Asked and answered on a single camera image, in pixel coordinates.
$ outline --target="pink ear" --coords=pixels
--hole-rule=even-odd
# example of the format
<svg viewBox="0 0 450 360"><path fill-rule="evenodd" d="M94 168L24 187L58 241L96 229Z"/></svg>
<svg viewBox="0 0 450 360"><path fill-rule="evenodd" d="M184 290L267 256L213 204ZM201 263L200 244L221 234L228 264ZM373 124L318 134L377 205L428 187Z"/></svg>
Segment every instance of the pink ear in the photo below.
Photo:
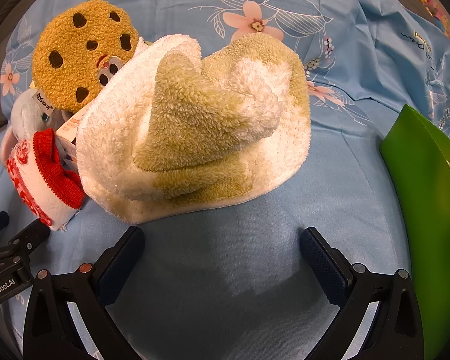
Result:
<svg viewBox="0 0 450 360"><path fill-rule="evenodd" d="M12 127L8 126L5 130L5 135L0 145L0 161L3 166L6 166L8 157L10 156L12 149L18 143L17 138L13 135Z"/></svg>

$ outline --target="metal screw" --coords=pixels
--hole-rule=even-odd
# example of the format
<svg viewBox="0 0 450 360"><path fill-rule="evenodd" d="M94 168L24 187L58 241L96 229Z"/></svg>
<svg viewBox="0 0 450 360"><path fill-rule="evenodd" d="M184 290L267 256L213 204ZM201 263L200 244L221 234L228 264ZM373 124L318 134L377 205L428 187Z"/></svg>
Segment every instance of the metal screw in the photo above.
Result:
<svg viewBox="0 0 450 360"><path fill-rule="evenodd" d="M402 279L408 279L408 272L405 269L399 269L398 270L398 275L402 278Z"/></svg>
<svg viewBox="0 0 450 360"><path fill-rule="evenodd" d="M89 273L92 270L92 264L90 264L89 262L86 262L86 263L82 264L78 270L80 272L82 272L83 274Z"/></svg>
<svg viewBox="0 0 450 360"><path fill-rule="evenodd" d="M356 264L353 264L353 270L357 272L358 274L364 273L367 269L365 268L365 265L360 264L359 262Z"/></svg>
<svg viewBox="0 0 450 360"><path fill-rule="evenodd" d="M37 278L38 279L44 279L46 278L48 275L48 272L45 269L42 269L38 274L37 274Z"/></svg>

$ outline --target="round yellow plush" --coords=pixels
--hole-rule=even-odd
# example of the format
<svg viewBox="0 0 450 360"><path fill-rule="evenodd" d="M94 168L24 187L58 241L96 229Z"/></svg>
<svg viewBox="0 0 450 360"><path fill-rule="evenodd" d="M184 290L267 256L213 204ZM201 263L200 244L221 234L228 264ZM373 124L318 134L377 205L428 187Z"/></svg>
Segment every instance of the round yellow plush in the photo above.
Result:
<svg viewBox="0 0 450 360"><path fill-rule="evenodd" d="M77 28L74 15L80 13L86 23ZM122 48L120 37L130 36L130 50ZM87 42L97 42L94 50L87 49ZM130 17L121 8L103 0L90 0L70 8L56 16L43 30L36 45L32 65L32 78L37 88L42 88L56 108L77 112L93 100L102 89L98 78L99 69L112 56L125 64L138 43L138 32ZM63 59L60 67L52 67L50 53L58 52ZM104 55L107 57L97 63ZM78 99L77 88L84 99Z"/></svg>

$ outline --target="green folder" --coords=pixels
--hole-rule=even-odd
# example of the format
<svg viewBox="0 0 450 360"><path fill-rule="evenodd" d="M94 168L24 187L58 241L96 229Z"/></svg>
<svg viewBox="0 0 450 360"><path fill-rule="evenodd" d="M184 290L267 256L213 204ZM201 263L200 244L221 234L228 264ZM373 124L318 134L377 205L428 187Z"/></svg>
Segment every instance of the green folder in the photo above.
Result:
<svg viewBox="0 0 450 360"><path fill-rule="evenodd" d="M431 360L450 339L450 140L405 105L380 151L402 207Z"/></svg>

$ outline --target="red mouth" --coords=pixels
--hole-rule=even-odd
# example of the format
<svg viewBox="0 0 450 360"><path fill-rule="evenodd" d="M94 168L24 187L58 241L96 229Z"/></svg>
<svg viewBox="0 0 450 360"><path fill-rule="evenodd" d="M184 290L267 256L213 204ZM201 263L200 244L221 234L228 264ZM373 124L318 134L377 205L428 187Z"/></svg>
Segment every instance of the red mouth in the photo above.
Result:
<svg viewBox="0 0 450 360"><path fill-rule="evenodd" d="M98 65L100 65L100 62L102 62L102 59L104 59L107 55L108 55L108 54L102 55L102 56L98 59L97 67L98 67Z"/></svg>

